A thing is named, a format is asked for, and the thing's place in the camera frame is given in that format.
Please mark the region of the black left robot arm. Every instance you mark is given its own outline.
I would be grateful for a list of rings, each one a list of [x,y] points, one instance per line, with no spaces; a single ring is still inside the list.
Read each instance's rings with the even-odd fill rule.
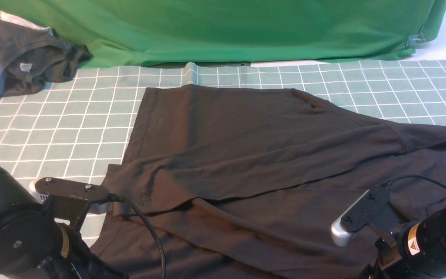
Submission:
[[[80,229],[94,204],[108,202],[99,185],[45,177],[32,196],[0,166],[0,275],[9,279],[127,279],[93,254]]]

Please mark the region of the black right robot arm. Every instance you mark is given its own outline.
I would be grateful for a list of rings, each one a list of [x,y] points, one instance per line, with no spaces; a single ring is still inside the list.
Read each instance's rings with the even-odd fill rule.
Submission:
[[[406,224],[390,244],[375,242],[377,258],[360,279],[443,279],[446,277],[446,206]]]

